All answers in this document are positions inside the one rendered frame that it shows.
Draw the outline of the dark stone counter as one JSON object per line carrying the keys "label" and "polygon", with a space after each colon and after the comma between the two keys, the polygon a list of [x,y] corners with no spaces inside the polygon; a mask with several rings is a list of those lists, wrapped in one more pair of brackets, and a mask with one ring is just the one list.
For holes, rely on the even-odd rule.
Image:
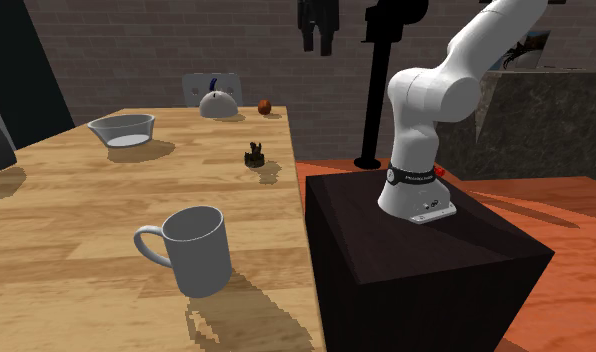
{"label": "dark stone counter", "polygon": [[437,163],[461,180],[596,180],[596,72],[490,71],[476,110],[440,123]]}

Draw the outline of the grey bowl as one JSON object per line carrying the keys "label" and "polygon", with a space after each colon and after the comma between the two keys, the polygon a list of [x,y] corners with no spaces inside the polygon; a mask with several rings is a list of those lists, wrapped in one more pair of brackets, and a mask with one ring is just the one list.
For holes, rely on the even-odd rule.
{"label": "grey bowl", "polygon": [[125,148],[152,139],[155,117],[149,114],[124,114],[99,118],[88,128],[108,148]]}

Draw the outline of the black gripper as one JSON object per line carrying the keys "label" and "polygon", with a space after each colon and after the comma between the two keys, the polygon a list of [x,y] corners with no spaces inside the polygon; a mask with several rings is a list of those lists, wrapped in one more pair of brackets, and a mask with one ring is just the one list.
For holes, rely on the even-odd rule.
{"label": "black gripper", "polygon": [[339,0],[297,0],[297,25],[302,30],[303,50],[314,49],[313,30],[320,32],[320,54],[332,55],[334,31],[339,30]]}

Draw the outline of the grey mug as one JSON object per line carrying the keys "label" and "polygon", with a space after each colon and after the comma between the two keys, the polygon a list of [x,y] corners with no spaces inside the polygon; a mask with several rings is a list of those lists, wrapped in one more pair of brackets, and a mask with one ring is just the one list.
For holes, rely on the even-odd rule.
{"label": "grey mug", "polygon": [[[167,250],[161,256],[142,235],[161,237]],[[133,237],[138,251],[150,261],[170,268],[183,295],[204,298],[225,287],[232,264],[223,213],[213,206],[193,206],[168,217],[162,226],[142,226]]]}

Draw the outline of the black floor lamp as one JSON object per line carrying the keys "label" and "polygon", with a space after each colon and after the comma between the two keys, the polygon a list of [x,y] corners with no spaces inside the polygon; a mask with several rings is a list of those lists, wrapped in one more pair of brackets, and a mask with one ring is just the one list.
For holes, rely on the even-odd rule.
{"label": "black floor lamp", "polygon": [[354,165],[361,169],[378,169],[376,148],[383,106],[391,45],[402,39],[403,27],[419,22],[427,13],[429,0],[378,0],[365,11],[366,38],[363,43],[373,43],[373,55],[366,119],[361,156]]}

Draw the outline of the wall picture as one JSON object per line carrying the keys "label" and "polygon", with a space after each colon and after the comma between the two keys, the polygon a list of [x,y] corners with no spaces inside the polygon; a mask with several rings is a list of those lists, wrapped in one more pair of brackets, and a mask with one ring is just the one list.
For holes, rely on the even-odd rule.
{"label": "wall picture", "polygon": [[491,70],[535,69],[549,36],[549,30],[528,32],[494,63]]}

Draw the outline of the dark brown figure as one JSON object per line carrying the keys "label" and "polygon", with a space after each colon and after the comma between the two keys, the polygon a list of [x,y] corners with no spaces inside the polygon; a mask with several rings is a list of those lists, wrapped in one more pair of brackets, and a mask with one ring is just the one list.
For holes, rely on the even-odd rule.
{"label": "dark brown figure", "polygon": [[262,144],[250,143],[250,152],[244,153],[244,164],[248,168],[259,168],[265,164],[265,155],[261,152]]}

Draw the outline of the dark robot stand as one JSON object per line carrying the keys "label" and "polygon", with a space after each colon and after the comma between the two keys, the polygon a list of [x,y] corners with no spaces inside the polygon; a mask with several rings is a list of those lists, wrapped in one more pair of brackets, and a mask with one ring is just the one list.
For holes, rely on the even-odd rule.
{"label": "dark robot stand", "polygon": [[393,217],[377,203],[384,180],[306,180],[327,352],[494,352],[553,251],[459,189],[452,216]]}

